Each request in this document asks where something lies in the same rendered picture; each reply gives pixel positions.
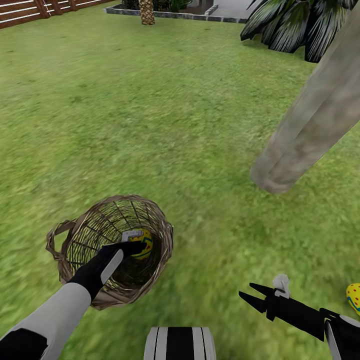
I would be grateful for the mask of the wicker basket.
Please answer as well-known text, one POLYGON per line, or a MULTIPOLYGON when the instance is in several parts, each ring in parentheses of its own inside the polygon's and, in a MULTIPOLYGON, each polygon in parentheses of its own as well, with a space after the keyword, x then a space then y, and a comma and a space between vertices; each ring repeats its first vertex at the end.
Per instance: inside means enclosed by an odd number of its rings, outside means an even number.
MULTIPOLYGON (((165 268, 166 263, 172 257, 172 250, 174 248, 173 238, 174 238, 174 226, 166 220, 166 216, 154 201, 141 197, 138 194, 125 194, 125 195, 114 195, 105 198, 104 200, 98 201, 95 203, 89 210, 84 212, 76 220, 64 220, 60 226, 53 227, 49 233, 46 235, 46 247, 45 249, 52 253, 55 261, 58 261, 57 269, 59 270, 59 281, 66 285, 76 274, 77 268, 85 266, 89 256, 87 255, 87 250, 91 253, 92 251, 96 254, 100 251, 102 246, 101 239, 108 241, 110 238, 104 231, 107 229, 104 225, 108 222, 114 230, 116 235, 121 229, 115 225, 114 220, 110 220, 115 215, 120 215, 119 218, 129 226, 131 224, 131 219, 129 216, 124 214, 124 209, 120 208, 117 202, 122 202, 124 200, 129 201, 127 206, 129 209, 135 209, 136 204, 134 203, 143 203, 144 215, 140 217, 143 222, 139 222, 138 225, 141 228, 149 228, 150 234, 159 241, 157 249, 160 249, 161 258, 158 266, 156 266, 155 272, 150 280, 144 283, 144 280, 132 280, 121 278, 118 271, 116 270, 112 276, 109 278, 109 281, 106 282, 104 288, 101 288, 98 294, 95 296, 93 302, 90 304, 90 307, 95 308, 96 310, 102 311, 108 307, 123 307, 128 304, 134 304, 141 297, 146 295, 153 285, 156 283, 160 274, 165 268), (107 215, 103 213, 102 207, 107 207, 110 203, 115 207, 114 212, 109 212, 107 215), (95 215, 96 214, 96 215, 95 215), (96 216, 98 219, 95 219, 92 222, 92 219, 88 219, 90 216, 96 216), (156 221, 156 222, 155 222, 156 221), (90 226, 90 223, 93 223, 90 226), (104 224, 105 223, 105 224, 104 224), (84 235, 85 229, 88 229, 87 232, 92 238, 95 237, 94 243, 91 241, 91 238, 84 235), (61 246, 60 252, 55 251, 55 236, 69 230, 66 240, 61 246), (84 236, 83 236, 84 235, 84 236), (98 245, 97 245, 98 244, 98 245), (79 248, 78 248, 79 247, 79 248), (75 248, 80 256, 77 254, 75 256, 75 248), (76 258, 76 259, 75 259, 76 258), (81 259, 82 260, 81 260, 81 259), (129 285, 130 284, 130 285, 129 285), (116 285, 116 286, 115 286, 116 285)), ((153 252, 150 252, 150 256, 147 260, 153 259, 153 252)), ((140 261, 140 260, 138 260, 140 261)), ((141 272, 146 271, 150 268, 153 263, 151 260, 148 261, 148 264, 143 268, 144 261, 138 262, 135 257, 133 262, 141 272)), ((129 276, 133 273, 129 270, 128 266, 123 262, 121 268, 129 276)), ((140 274, 134 272, 131 276, 133 279, 138 279, 140 274)))

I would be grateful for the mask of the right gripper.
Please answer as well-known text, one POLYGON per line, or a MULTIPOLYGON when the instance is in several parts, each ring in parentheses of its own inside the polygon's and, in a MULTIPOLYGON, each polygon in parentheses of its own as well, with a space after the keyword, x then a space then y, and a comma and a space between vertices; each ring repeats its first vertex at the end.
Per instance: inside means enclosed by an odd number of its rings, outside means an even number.
POLYGON ((304 303, 291 297, 286 298, 282 295, 276 296, 276 288, 273 289, 271 287, 255 283, 249 283, 249 286, 266 295, 266 298, 263 300, 256 296, 239 291, 239 296, 246 302, 256 308, 260 313, 266 313, 266 317, 272 322, 275 320, 275 317, 278 317, 288 324, 304 331, 304 303))

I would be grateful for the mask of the robot trunk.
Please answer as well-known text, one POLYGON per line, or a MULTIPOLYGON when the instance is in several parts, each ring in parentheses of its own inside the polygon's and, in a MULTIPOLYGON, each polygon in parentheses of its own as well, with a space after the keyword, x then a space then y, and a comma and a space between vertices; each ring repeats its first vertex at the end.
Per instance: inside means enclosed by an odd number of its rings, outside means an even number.
POLYGON ((143 360, 217 360, 208 326, 152 327, 143 360))

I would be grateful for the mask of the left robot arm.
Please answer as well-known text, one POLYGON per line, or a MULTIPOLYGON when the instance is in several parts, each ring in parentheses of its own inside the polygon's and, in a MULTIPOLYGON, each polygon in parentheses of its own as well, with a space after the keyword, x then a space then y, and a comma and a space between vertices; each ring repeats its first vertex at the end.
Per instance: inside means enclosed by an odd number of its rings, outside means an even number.
POLYGON ((58 360, 87 309, 122 262, 140 254, 141 229, 121 232, 120 242, 102 244, 86 265, 42 306, 0 338, 0 360, 58 360))

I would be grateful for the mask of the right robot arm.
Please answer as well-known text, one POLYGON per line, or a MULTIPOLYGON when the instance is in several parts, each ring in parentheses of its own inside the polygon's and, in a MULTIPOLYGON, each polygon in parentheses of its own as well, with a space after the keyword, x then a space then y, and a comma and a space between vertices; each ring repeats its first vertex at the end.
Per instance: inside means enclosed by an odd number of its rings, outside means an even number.
POLYGON ((315 310, 291 298, 289 277, 277 275, 274 289, 249 283, 251 288, 266 295, 265 300, 239 291, 242 297, 272 322, 275 317, 324 341, 326 336, 333 360, 360 360, 360 322, 349 316, 321 307, 315 310), (325 333, 325 336, 324 336, 325 333))

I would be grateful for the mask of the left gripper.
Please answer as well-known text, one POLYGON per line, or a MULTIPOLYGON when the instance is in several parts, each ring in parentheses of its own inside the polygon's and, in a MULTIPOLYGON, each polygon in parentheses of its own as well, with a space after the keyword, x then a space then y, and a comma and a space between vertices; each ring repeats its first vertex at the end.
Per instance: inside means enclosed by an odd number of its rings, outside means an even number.
POLYGON ((131 241, 131 242, 122 242, 123 245, 126 245, 128 249, 128 254, 126 258, 128 259, 131 255, 140 254, 142 250, 145 250, 147 247, 146 242, 142 242, 140 240, 131 241))

